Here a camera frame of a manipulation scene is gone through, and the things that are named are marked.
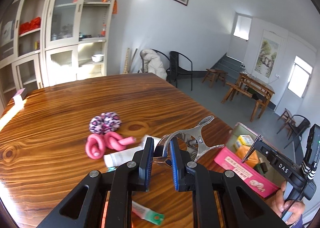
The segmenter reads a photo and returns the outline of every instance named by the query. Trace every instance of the cabinet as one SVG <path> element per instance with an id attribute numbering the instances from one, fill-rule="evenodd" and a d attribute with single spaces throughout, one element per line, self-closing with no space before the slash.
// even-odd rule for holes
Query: cabinet
<path id="1" fill-rule="evenodd" d="M 0 22 L 0 97 L 107 75 L 115 0 L 15 0 Z M 103 55 L 93 62 L 92 56 Z"/>

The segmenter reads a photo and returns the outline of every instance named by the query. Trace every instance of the white bowl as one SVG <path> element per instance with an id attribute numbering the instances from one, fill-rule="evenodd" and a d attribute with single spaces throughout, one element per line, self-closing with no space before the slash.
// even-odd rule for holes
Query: white bowl
<path id="1" fill-rule="evenodd" d="M 100 61 L 103 61 L 103 57 L 104 57 L 103 54 L 96 54 L 96 55 L 93 55 L 91 58 L 93 62 L 100 62 Z"/>

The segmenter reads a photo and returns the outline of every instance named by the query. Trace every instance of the white blanket on chair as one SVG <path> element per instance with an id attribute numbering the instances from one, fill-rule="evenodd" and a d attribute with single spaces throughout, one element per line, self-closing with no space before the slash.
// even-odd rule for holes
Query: white blanket on chair
<path id="1" fill-rule="evenodd" d="M 167 79 L 167 73 L 163 67 L 163 63 L 160 60 L 160 56 L 154 50 L 142 50 L 140 56 L 143 59 L 143 70 L 141 63 L 140 72 L 153 73 L 164 80 Z"/>

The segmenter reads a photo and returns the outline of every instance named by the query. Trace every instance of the blue gripper pad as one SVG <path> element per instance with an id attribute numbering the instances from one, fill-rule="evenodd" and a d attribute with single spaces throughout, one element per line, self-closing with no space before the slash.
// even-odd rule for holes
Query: blue gripper pad
<path id="1" fill-rule="evenodd" d="M 154 147 L 153 138 L 148 137 L 139 165 L 139 178 L 143 180 L 146 189 L 148 189 L 150 184 Z"/>
<path id="2" fill-rule="evenodd" d="M 185 190 L 185 166 L 182 161 L 177 138 L 170 141 L 173 183 L 176 191 Z"/>

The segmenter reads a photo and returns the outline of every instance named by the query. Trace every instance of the pink hair curler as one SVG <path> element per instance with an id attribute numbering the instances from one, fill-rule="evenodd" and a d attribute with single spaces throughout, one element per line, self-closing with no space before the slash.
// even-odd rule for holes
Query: pink hair curler
<path id="1" fill-rule="evenodd" d="M 101 159 L 104 155 L 106 147 L 117 151 L 126 149 L 126 146 L 135 143 L 134 137 L 122 138 L 122 136 L 114 131 L 105 135 L 91 134 L 85 145 L 87 155 L 92 159 Z"/>

